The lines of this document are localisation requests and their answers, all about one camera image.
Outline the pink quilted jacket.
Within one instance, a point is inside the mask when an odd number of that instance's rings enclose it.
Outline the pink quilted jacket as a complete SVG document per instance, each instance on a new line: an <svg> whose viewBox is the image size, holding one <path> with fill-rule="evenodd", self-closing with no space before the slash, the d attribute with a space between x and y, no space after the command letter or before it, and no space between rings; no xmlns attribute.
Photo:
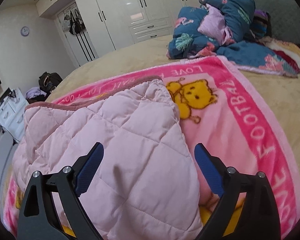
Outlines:
<svg viewBox="0 0 300 240"><path fill-rule="evenodd" d="M79 200L104 239L194 239L200 233L197 171L177 106L155 77L72 106L27 106L13 157L16 184L24 191L33 172L71 166L97 142L104 157Z"/></svg>

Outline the lilac clothes pile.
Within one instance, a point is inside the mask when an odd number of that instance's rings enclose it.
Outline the lilac clothes pile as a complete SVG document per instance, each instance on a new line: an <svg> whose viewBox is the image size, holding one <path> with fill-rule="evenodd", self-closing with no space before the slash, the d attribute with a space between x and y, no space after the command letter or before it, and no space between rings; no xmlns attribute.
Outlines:
<svg viewBox="0 0 300 240"><path fill-rule="evenodd" d="M25 94L25 98L26 99L33 99L36 98L38 96L46 96L47 93L44 92L43 90L40 89L40 87L32 87L31 89L29 89L26 94Z"/></svg>

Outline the white drawer chest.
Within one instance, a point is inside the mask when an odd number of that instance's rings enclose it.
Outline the white drawer chest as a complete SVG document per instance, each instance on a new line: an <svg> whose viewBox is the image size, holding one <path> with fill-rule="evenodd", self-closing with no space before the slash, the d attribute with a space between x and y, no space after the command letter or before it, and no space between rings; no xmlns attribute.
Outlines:
<svg viewBox="0 0 300 240"><path fill-rule="evenodd" d="M0 104L0 127L9 132L15 141L21 141L24 135L24 113L27 105L28 102L19 88L13 89Z"/></svg>

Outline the pink cartoon bear blanket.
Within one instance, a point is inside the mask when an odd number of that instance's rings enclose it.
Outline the pink cartoon bear blanket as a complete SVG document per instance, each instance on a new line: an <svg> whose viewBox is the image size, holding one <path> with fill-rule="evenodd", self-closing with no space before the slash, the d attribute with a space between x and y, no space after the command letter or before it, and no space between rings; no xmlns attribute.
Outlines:
<svg viewBox="0 0 300 240"><path fill-rule="evenodd" d="M202 226L218 195L209 188L201 163L195 160L197 144L238 172L266 174L277 204L281 236L286 237L300 218L300 173L293 151L273 111L225 57L183 60L111 77L79 87L51 103L72 106L100 99L153 77L162 80L179 112L179 124L197 171ZM17 234L25 190L19 189L12 172L2 220L13 235Z"/></svg>

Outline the tan bed cover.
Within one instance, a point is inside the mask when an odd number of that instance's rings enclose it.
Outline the tan bed cover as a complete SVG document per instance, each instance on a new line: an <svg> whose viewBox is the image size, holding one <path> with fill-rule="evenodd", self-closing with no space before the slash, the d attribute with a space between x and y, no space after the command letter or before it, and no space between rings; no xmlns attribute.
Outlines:
<svg viewBox="0 0 300 240"><path fill-rule="evenodd" d="M86 63L72 72L57 88L56 93L60 98L79 87L100 80L180 62L171 62L163 57L166 41L167 37L145 41ZM273 111L287 137L300 173L300 75L289 78L262 73L240 73L249 80Z"/></svg>

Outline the black bag on floor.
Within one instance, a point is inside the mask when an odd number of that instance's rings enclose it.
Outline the black bag on floor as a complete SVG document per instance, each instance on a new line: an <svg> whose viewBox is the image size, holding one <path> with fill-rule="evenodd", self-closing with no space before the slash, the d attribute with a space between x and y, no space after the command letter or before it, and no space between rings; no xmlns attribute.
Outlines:
<svg viewBox="0 0 300 240"><path fill-rule="evenodd" d="M51 94L53 90L63 81L57 73L44 72L39 77L39 88L47 94Z"/></svg>

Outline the red yellow striped blanket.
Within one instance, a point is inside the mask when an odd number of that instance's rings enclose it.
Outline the red yellow striped blanket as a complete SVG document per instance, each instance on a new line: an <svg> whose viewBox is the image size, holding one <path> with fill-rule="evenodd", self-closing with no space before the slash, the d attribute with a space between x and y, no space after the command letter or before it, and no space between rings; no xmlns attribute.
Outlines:
<svg viewBox="0 0 300 240"><path fill-rule="evenodd" d="M266 68L268 70L278 69L279 71L282 70L288 72L288 70L284 69L284 64L282 63L282 61L285 61L296 74L300 73L300 46L297 46L292 42L277 40L269 36L266 36L259 41L276 54L276 57L265 57Z"/></svg>

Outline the white door with hanging bags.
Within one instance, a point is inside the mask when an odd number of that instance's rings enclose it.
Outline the white door with hanging bags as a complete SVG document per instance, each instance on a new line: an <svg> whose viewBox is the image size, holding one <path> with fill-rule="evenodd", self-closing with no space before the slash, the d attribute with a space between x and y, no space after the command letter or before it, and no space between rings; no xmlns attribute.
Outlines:
<svg viewBox="0 0 300 240"><path fill-rule="evenodd" d="M98 58L75 2L57 15L57 21L76 68Z"/></svg>

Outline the blue flamingo print quilt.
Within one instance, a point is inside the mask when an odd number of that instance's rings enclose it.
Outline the blue flamingo print quilt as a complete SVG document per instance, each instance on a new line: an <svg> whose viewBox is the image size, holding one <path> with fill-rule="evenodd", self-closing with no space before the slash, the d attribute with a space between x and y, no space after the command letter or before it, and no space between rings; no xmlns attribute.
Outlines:
<svg viewBox="0 0 300 240"><path fill-rule="evenodd" d="M172 60L224 56L238 69L296 77L285 61L279 71L266 68L265 57L276 54L259 40L272 37L270 14L254 0L198 0L199 7L181 8L167 57Z"/></svg>

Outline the grey padded headboard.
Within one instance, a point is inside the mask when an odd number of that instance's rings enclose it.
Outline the grey padded headboard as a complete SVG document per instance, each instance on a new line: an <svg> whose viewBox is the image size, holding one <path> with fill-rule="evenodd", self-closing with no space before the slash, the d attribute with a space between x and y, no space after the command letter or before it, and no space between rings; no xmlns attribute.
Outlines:
<svg viewBox="0 0 300 240"><path fill-rule="evenodd" d="M270 14L272 37L300 44L300 8L295 0L254 0Z"/></svg>

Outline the white glossy wardrobe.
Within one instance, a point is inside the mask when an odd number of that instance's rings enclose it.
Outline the white glossy wardrobe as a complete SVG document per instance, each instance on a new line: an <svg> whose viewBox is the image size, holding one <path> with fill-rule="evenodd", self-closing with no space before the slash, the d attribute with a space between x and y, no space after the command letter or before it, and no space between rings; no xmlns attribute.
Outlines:
<svg viewBox="0 0 300 240"><path fill-rule="evenodd" d="M171 35L180 9L198 5L198 0L39 0L38 14L66 15L63 8L71 1L76 8L68 14L84 24L98 57Z"/></svg>

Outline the round purple wall clock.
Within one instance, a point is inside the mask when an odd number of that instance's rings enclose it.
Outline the round purple wall clock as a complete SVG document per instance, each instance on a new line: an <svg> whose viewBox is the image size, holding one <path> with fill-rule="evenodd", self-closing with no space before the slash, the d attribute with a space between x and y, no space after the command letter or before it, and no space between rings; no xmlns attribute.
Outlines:
<svg viewBox="0 0 300 240"><path fill-rule="evenodd" d="M20 30L20 34L22 37L27 37L30 34L30 29L27 26L23 26Z"/></svg>

